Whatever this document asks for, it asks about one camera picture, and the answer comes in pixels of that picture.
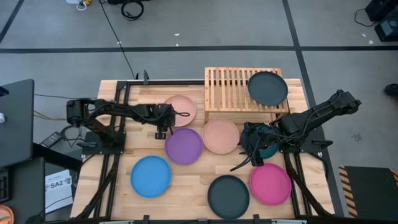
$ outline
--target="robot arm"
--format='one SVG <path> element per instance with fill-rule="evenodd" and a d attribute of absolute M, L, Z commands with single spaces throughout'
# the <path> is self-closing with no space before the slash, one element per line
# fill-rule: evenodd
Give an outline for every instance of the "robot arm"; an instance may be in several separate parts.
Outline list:
<path fill-rule="evenodd" d="M 115 115 L 132 118 L 141 124 L 157 126 L 156 139 L 165 139 L 168 128 L 175 124 L 175 115 L 189 116 L 188 113 L 177 113 L 168 104 L 138 104 L 134 106 L 112 103 L 105 100 L 79 99 L 67 103 L 67 121 L 75 126 L 84 126 L 98 134 L 103 142 L 118 143 L 118 133 L 114 127 L 101 124 L 96 118 L 100 115 Z"/>
<path fill-rule="evenodd" d="M 338 90 L 334 95 L 319 105 L 302 113 L 292 113 L 269 124 L 268 130 L 263 130 L 264 123 L 245 123 L 241 135 L 241 144 L 248 157 L 242 164 L 231 169 L 235 170 L 251 161 L 253 166 L 263 166 L 259 149 L 266 149 L 273 144 L 279 144 L 284 152 L 292 152 L 300 148 L 308 134 L 335 116 L 357 112 L 361 102 L 349 93 Z"/>

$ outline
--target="wooden dish rack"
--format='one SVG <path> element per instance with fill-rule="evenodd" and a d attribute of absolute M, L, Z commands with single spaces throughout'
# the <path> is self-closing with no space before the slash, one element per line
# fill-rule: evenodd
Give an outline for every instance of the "wooden dish rack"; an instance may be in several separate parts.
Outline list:
<path fill-rule="evenodd" d="M 205 68 L 205 123 L 209 113 L 289 113 L 287 100 L 277 106 L 256 103 L 249 95 L 248 81 L 257 72 L 273 72 L 282 76 L 279 68 Z"/>

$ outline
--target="gray floor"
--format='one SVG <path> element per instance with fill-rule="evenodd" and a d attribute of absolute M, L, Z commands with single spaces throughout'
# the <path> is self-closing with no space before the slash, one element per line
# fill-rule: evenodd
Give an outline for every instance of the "gray floor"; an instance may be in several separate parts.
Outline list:
<path fill-rule="evenodd" d="M 365 7 L 370 0 L 288 1 L 301 46 L 396 45 L 380 42 L 373 28 L 353 22 L 355 10 Z M 16 4 L 17 0 L 8 0 L 0 7 L 0 30 Z M 134 22 L 124 20 L 117 6 L 104 5 L 125 47 L 293 46 L 280 0 L 152 0 L 144 5 L 144 15 Z M 359 13 L 358 20 L 370 23 L 365 13 Z M 0 49 L 90 47 L 118 47 L 97 1 L 87 10 L 77 11 L 64 0 L 25 0 L 0 43 Z M 398 81 L 397 54 L 393 51 L 303 53 L 317 103 L 327 100 L 337 89 L 350 91 L 363 102 L 358 113 L 335 118 L 323 126 L 326 138 L 335 142 L 330 147 L 333 167 L 398 169 L 395 149 L 398 101 L 382 92 L 387 84 Z M 203 78 L 204 67 L 279 67 L 284 77 L 301 78 L 294 51 L 128 52 L 126 55 L 135 72 L 142 73 L 145 69 L 151 79 Z M 36 93 L 70 97 L 96 96 L 101 80 L 132 77 L 122 53 L 0 54 L 0 68 L 0 85 L 33 78 Z M 62 99 L 35 97 L 35 110 L 63 118 L 65 103 Z M 34 141 L 40 142 L 66 125 L 35 119 Z M 67 134 L 72 138 L 77 132 L 71 130 Z M 352 136 L 358 134 L 362 140 L 357 142 Z M 62 153 L 78 152 L 77 146 L 70 149 L 64 142 L 54 149 Z M 66 208 L 48 218 L 66 218 L 69 211 Z"/>

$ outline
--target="black floor stripe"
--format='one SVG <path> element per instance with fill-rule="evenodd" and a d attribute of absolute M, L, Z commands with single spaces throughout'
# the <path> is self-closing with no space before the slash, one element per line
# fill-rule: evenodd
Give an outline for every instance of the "black floor stripe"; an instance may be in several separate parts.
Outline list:
<path fill-rule="evenodd" d="M 187 47 L 124 47 L 125 52 L 185 52 L 185 51 L 379 51 L 398 50 L 398 46 L 187 46 Z M 50 48 L 50 49 L 0 49 L 0 54 L 55 54 L 55 53 L 109 53 L 121 52 L 119 47 L 95 47 L 95 48 Z"/>
<path fill-rule="evenodd" d="M 231 51 L 231 50 L 275 50 L 293 51 L 293 46 L 188 46 L 188 47 L 123 47 L 125 52 L 183 52 L 183 51 Z M 106 53 L 121 52 L 119 47 L 64 48 L 64 49 L 0 49 L 3 54 L 45 53 Z"/>
<path fill-rule="evenodd" d="M 398 46 L 314 46 L 300 47 L 302 51 L 371 51 L 371 50 L 398 50 Z"/>
<path fill-rule="evenodd" d="M 24 3 L 25 0 L 19 0 L 17 5 L 15 6 L 14 10 L 12 11 L 10 17 L 8 18 L 8 21 L 6 23 L 6 25 L 3 27 L 1 33 L 0 33 L 0 44 L 2 42 L 2 40 L 4 39 L 4 37 L 7 34 L 8 29 L 10 29 L 10 26 L 12 24 L 12 22 L 14 21 L 15 17 L 17 16 L 17 13 L 19 11 L 19 9 L 22 6 L 22 3 Z"/>
<path fill-rule="evenodd" d="M 307 93 L 308 103 L 310 106 L 315 106 L 316 105 L 315 97 L 313 95 L 310 78 L 308 77 L 307 67 L 305 66 L 302 48 L 300 47 L 299 38 L 297 36 L 296 28 L 294 26 L 289 2 L 287 0 L 282 0 L 282 2 L 283 2 L 285 13 L 286 13 L 286 18 L 287 18 L 287 23 L 288 23 L 289 29 L 290 29 L 290 34 L 292 35 L 293 44 L 295 47 L 295 52 L 296 52 L 296 56 L 297 56 L 297 60 L 298 60 L 298 65 L 300 67 L 300 71 L 302 74 L 305 92 Z M 324 132 L 323 132 L 322 127 L 317 128 L 317 131 L 320 132 L 320 134 L 323 136 L 322 138 L 324 139 L 325 137 L 324 137 Z M 329 172 L 331 175 L 328 176 L 327 181 L 328 181 L 331 200 L 333 203 L 333 208 L 335 209 L 335 214 L 343 217 L 344 216 L 343 206 L 341 204 L 340 196 L 338 194 L 337 182 L 336 182 L 336 179 L 335 179 L 335 176 L 333 173 L 333 168 L 332 168 L 331 162 L 330 162 L 330 155 L 329 155 L 329 152 L 327 149 L 324 150 L 324 152 L 322 154 L 322 158 L 324 158 L 324 160 L 327 161 L 328 170 L 331 171 L 331 172 Z"/>

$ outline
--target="dark gray plate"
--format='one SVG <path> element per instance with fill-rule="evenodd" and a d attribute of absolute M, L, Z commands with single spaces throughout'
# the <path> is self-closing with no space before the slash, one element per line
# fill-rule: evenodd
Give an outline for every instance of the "dark gray plate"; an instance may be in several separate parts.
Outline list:
<path fill-rule="evenodd" d="M 220 218 L 235 219 L 248 209 L 250 196 L 241 179 L 222 175 L 210 184 L 207 200 L 212 211 Z"/>
<path fill-rule="evenodd" d="M 257 72 L 248 83 L 249 94 L 262 105 L 276 106 L 287 97 L 285 80 L 272 72 Z"/>

